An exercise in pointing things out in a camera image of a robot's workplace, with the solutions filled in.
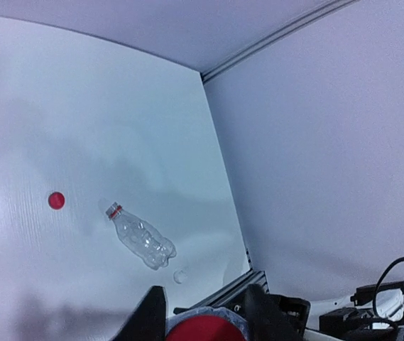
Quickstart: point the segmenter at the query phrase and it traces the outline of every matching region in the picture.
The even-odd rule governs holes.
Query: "plastic bottle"
[[[153,270],[166,267],[168,260],[176,257],[175,245],[170,240],[150,223],[123,210],[116,202],[106,214],[114,222],[119,240]]]

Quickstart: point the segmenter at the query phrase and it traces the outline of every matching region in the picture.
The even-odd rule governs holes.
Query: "wire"
[[[404,257],[400,257],[400,258],[397,258],[393,263],[389,264],[389,266],[386,268],[386,270],[380,276],[377,284],[375,285],[375,291],[373,292],[372,308],[373,308],[373,313],[378,317],[380,317],[380,315],[378,314],[378,311],[377,311],[377,294],[378,294],[378,290],[380,288],[381,282],[383,282],[386,275],[389,273],[389,271],[391,271],[391,269],[394,266],[398,265],[399,263],[403,263],[403,262],[404,262]]]

